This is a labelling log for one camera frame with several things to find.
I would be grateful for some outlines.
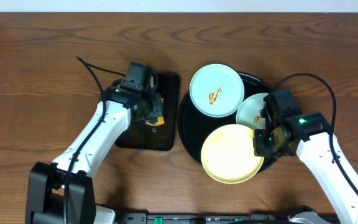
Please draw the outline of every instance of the round black tray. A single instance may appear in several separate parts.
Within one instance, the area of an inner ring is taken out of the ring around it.
[[[270,85],[263,80],[246,73],[239,73],[244,83],[244,99],[256,93],[267,93],[270,91]],[[178,130],[179,137],[189,155],[201,165],[201,148],[205,139],[215,129],[236,123],[236,113],[223,118],[212,118],[200,112],[190,98],[189,91],[183,97],[179,107]],[[258,172],[269,168],[276,159],[265,158],[262,167]]]

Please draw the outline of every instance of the white wall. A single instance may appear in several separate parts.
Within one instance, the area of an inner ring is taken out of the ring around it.
[[[358,0],[0,0],[0,12],[358,12]]]

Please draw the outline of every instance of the wooden surface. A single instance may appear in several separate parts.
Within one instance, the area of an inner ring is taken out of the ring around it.
[[[225,63],[273,85],[296,72],[323,77],[337,96],[335,133],[358,172],[358,14],[8,14],[0,13],[0,223],[23,223],[27,178],[77,137],[93,114],[98,88],[81,55],[126,72],[129,62],[181,75]],[[118,76],[97,73],[106,87]],[[298,78],[291,87],[307,111],[329,119],[324,86]],[[114,146],[94,180],[98,203],[152,213],[249,213],[309,205],[333,208],[297,157],[236,185],[216,182],[186,153]]]

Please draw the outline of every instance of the wooden table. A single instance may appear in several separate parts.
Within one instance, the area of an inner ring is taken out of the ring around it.
[[[77,137],[98,88],[75,59],[126,72],[131,60],[181,76],[225,63],[273,85],[296,72],[323,77],[337,96],[335,133],[358,172],[358,14],[0,13],[0,223],[23,223],[27,178]],[[97,73],[104,87],[118,78]],[[304,112],[329,120],[331,99],[310,78],[287,83]],[[249,213],[333,208],[297,157],[236,185],[210,178],[178,134],[171,151],[114,146],[94,180],[96,201],[152,213]]]

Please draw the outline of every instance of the yellow plate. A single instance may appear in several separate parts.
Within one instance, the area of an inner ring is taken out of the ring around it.
[[[201,163],[213,179],[237,184],[255,175],[264,157],[255,156],[254,131],[240,124],[229,124],[213,131],[201,149]]]

